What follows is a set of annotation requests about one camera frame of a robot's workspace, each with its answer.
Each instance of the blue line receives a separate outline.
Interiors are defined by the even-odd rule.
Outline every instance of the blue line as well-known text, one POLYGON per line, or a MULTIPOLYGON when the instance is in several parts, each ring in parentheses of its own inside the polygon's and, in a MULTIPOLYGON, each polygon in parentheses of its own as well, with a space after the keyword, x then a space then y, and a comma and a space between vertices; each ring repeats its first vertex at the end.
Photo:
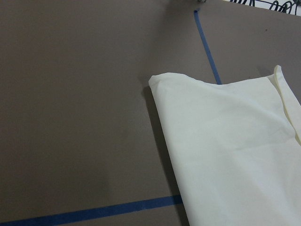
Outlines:
POLYGON ((211 55, 208 43, 206 41, 206 37, 204 35, 203 29, 202 29, 202 26, 201 26, 201 23, 200 23, 200 20, 199 20, 199 17, 198 17, 198 10, 195 10, 193 12, 193 14, 194 14, 194 19, 195 19, 197 27, 198 27, 198 32, 199 32, 199 35, 201 36, 201 40, 203 42, 204 49, 206 51, 206 54, 207 54, 207 57, 208 57, 208 60, 209 60, 209 63, 210 63, 210 66, 211 66, 211 69, 212 69, 215 81, 216 81, 216 84, 221 85, 222 82, 221 82, 220 76, 218 75, 218 72, 217 72, 217 69, 216 69, 213 57, 211 55))
POLYGON ((181 196, 174 195, 157 199, 129 202, 114 206, 100 207, 90 210, 80 210, 76 212, 62 213, 39 218, 11 221, 7 223, 0 223, 0 226, 55 226, 141 210, 149 210, 164 206, 177 205, 181 203, 183 203, 181 196))

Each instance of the white cloth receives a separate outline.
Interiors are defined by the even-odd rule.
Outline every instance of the white cloth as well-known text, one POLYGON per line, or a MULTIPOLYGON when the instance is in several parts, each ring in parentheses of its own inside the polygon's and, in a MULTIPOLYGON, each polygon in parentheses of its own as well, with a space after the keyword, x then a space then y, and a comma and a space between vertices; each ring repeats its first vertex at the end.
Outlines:
POLYGON ((226 85, 149 80, 190 226, 301 226, 301 106, 281 67, 226 85))

